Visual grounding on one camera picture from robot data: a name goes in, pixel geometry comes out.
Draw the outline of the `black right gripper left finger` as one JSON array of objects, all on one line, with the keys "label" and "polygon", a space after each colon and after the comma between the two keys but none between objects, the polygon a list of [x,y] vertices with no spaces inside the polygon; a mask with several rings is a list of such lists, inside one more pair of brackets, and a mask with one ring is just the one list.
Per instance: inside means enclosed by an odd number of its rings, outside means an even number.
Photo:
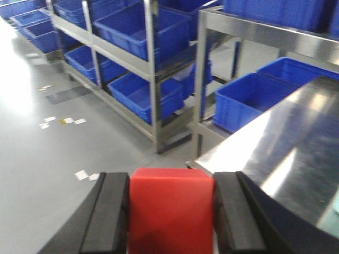
[{"label": "black right gripper left finger", "polygon": [[100,173],[95,185],[40,253],[126,253],[128,173]]}]

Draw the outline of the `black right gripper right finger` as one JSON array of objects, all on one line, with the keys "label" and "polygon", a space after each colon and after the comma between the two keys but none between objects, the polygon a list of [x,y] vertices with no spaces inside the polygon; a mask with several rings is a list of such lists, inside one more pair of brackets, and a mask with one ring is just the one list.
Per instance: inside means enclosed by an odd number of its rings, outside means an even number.
[{"label": "black right gripper right finger", "polygon": [[338,238],[288,211],[244,173],[213,179],[219,253],[338,253]]}]

